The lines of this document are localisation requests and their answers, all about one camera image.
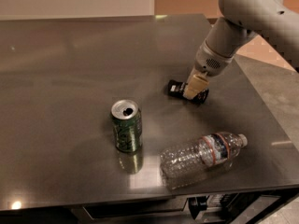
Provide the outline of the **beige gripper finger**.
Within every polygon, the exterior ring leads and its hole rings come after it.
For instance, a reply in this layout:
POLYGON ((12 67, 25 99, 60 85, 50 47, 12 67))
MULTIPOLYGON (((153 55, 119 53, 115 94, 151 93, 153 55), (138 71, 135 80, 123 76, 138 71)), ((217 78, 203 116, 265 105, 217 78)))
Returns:
POLYGON ((186 83, 189 84, 191 82, 191 79, 193 78, 194 75, 199 74, 199 71, 195 69, 195 66, 192 68, 192 71, 190 72, 186 83))
POLYGON ((194 75, 191 82, 186 85, 183 97, 192 100, 196 95, 203 91, 209 84, 209 81, 202 74, 194 75))

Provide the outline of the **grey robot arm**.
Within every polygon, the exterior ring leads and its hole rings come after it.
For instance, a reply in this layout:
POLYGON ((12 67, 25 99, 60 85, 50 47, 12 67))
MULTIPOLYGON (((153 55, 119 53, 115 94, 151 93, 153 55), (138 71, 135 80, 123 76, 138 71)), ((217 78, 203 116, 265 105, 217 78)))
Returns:
POLYGON ((236 52, 261 36, 293 68, 299 67, 299 14, 283 0, 219 0, 221 16, 194 59, 183 97, 191 100, 221 73, 236 52))

